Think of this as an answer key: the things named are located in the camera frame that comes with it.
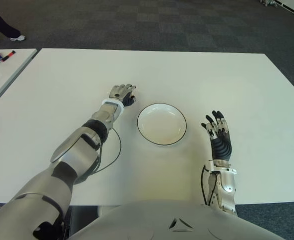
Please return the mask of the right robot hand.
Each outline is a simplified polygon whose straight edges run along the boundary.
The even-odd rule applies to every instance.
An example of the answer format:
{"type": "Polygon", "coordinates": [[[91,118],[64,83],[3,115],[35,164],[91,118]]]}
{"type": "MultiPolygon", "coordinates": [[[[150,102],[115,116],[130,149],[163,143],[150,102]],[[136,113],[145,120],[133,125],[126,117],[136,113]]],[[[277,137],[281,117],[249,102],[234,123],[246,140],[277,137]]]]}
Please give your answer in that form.
{"type": "Polygon", "coordinates": [[[207,123],[201,123],[201,126],[207,131],[214,160],[229,161],[232,154],[232,144],[230,131],[227,121],[220,111],[212,111],[215,119],[206,115],[207,123]]]}

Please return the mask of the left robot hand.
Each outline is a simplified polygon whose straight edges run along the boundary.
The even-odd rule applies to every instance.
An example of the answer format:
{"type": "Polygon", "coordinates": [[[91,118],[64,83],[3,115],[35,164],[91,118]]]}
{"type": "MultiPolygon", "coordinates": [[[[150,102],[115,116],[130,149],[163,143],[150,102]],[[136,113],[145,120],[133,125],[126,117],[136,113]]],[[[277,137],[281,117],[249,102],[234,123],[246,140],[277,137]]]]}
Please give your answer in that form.
{"type": "Polygon", "coordinates": [[[136,101],[135,96],[132,94],[136,86],[132,84],[115,85],[109,94],[111,99],[116,99],[122,102],[125,107],[131,106],[136,101]]]}

